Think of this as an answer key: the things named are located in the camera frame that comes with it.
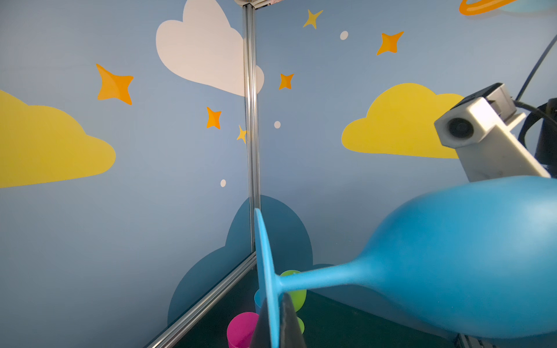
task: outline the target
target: camera lens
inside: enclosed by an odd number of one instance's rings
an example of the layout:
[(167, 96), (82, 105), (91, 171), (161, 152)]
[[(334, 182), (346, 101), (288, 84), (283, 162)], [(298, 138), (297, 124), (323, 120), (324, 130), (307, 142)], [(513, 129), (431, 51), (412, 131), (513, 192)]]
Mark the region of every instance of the camera lens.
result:
[(468, 120), (457, 117), (449, 122), (449, 133), (456, 138), (467, 139), (474, 134), (474, 127)]

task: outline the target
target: pink cup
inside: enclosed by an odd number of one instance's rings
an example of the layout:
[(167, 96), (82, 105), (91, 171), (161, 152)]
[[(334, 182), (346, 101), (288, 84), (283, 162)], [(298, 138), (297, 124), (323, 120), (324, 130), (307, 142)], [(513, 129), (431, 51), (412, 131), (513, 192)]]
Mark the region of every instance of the pink cup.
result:
[(252, 312), (239, 314), (232, 319), (226, 330), (228, 348), (250, 348), (259, 315)]

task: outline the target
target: yellow star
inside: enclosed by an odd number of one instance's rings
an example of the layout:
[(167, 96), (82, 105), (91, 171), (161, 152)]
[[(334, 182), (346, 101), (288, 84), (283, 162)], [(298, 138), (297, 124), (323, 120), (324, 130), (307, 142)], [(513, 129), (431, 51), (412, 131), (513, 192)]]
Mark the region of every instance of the yellow star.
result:
[(102, 86), (99, 92), (98, 100), (106, 100), (110, 98), (117, 98), (131, 105), (130, 93), (128, 87), (133, 76), (118, 76), (111, 74), (108, 70), (97, 64), (99, 74), (101, 74)]
[(309, 13), (309, 17), (307, 19), (307, 22), (304, 24), (304, 28), (311, 24), (315, 29), (317, 29), (317, 24), (315, 23), (315, 20), (317, 19), (317, 17), (319, 17), (319, 15), (321, 14), (321, 12), (323, 12), (323, 10), (319, 11), (316, 14), (311, 13), (310, 10), (307, 10), (307, 12)]
[(279, 90), (283, 89), (283, 88), (288, 88), (289, 90), (292, 89), (292, 77), (294, 76), (294, 74), (290, 75), (290, 76), (284, 76), (283, 74), (280, 74), (280, 87), (278, 88)]
[(247, 131), (242, 130), (242, 126), (239, 126), (239, 127), (240, 127), (240, 135), (238, 136), (238, 139), (236, 139), (236, 140), (242, 139), (244, 141), (244, 144), (245, 144), (246, 143), (246, 133), (247, 133)]
[(387, 34), (381, 34), (381, 37), (383, 38), (383, 43), (381, 44), (381, 48), (377, 52), (377, 55), (379, 56), (381, 53), (385, 53), (385, 52), (397, 53), (397, 42), (398, 39), (400, 39), (400, 37), (402, 36), (402, 34), (404, 34), (403, 31), (393, 36)]
[(209, 112), (209, 121), (207, 122), (207, 128), (211, 128), (211, 127), (216, 127), (218, 129), (221, 128), (221, 124), (218, 122), (218, 119), (221, 117), (221, 112), (222, 111), (213, 111), (209, 108), (207, 108), (207, 111)]

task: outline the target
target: wall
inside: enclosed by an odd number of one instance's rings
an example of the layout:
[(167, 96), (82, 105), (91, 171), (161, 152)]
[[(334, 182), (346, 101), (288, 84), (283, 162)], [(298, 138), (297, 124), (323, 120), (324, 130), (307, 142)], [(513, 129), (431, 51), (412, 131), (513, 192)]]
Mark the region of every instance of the wall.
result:
[[(300, 270), (353, 259), (396, 207), (466, 183), (433, 121), (461, 97), (496, 82), (516, 96), (557, 32), (552, 1), (518, 0), (474, 16), (461, 13), (460, 4), (304, 0), (257, 11), (257, 61), (266, 73), (259, 94), (261, 188), (290, 207), (307, 230), (312, 265), (300, 262)], [(553, 49), (523, 102), (538, 106), (555, 97), (556, 57)], [(539, 125), (527, 138), (531, 150), (538, 131)], [(274, 215), (262, 210), (266, 219)], [(284, 243), (272, 248), (276, 259), (290, 257)], [(319, 292), (454, 337), (373, 291)], [(514, 342), (506, 344), (520, 346)]]
[(2, 347), (145, 346), (251, 252), (241, 8), (184, 4), (0, 3)]

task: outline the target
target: black cable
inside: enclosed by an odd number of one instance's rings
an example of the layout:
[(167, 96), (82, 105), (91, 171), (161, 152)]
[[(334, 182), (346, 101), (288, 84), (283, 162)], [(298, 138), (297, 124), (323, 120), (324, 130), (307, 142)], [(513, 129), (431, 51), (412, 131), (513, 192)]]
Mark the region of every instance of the black cable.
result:
[(524, 82), (524, 85), (523, 85), (522, 88), (520, 89), (519, 94), (516, 96), (516, 101), (519, 101), (520, 98), (522, 97), (522, 94), (524, 94), (524, 91), (526, 90), (526, 87), (528, 87), (528, 84), (530, 83), (530, 80), (532, 80), (532, 77), (534, 77), (534, 74), (536, 73), (536, 71), (537, 71), (538, 68), (540, 67), (541, 63), (544, 61), (545, 56), (548, 55), (549, 51), (551, 50), (551, 48), (553, 47), (553, 45), (555, 44), (555, 42), (557, 42), (557, 35), (555, 35), (555, 37), (553, 38), (553, 40), (551, 40), (551, 42), (549, 43), (549, 45), (548, 45), (547, 48), (545, 49), (544, 53), (542, 53), (540, 59), (538, 59), (538, 62), (536, 63), (536, 65), (534, 66), (534, 68), (532, 69), (532, 71), (530, 72), (530, 74), (528, 75), (528, 78), (526, 79), (526, 82)]
[(551, 116), (549, 116), (545, 112), (541, 111), (537, 107), (528, 105), (528, 104), (523, 103), (523, 102), (518, 101), (518, 100), (514, 100), (513, 102), (515, 103), (516, 107), (534, 112), (534, 113), (538, 114), (538, 116), (543, 117), (551, 125), (551, 127), (553, 127), (553, 130), (557, 131), (557, 121), (555, 121)]

